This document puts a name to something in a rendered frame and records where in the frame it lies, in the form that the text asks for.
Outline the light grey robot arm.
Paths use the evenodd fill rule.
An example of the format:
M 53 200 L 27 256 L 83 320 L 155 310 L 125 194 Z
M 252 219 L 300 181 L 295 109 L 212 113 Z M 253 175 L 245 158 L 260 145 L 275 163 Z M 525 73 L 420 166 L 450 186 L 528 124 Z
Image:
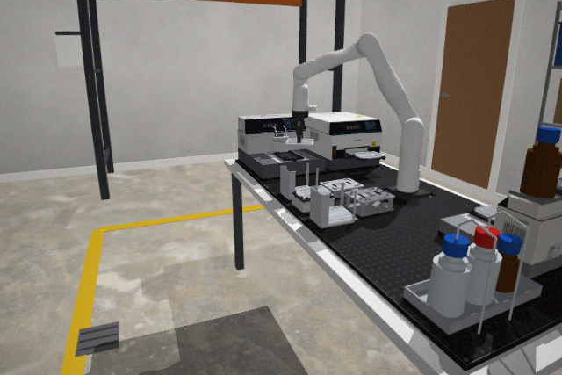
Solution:
M 311 61 L 297 65 L 293 70 L 292 110 L 301 112 L 317 111 L 317 105 L 309 105 L 308 103 L 307 78 L 347 61 L 364 57 L 371 64 L 381 93 L 387 103 L 394 109 L 403 126 L 396 189 L 403 192 L 416 192 L 419 189 L 421 174 L 419 168 L 424 125 L 409 103 L 407 94 L 386 59 L 377 37 L 372 33 L 363 34 L 356 43 L 349 47 L 321 55 Z

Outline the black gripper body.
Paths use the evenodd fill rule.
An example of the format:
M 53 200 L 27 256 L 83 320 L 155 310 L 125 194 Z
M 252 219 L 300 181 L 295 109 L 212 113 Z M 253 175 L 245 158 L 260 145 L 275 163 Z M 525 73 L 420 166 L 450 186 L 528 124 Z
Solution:
M 303 123 L 303 118 L 308 118 L 308 111 L 292 111 L 292 116 Z

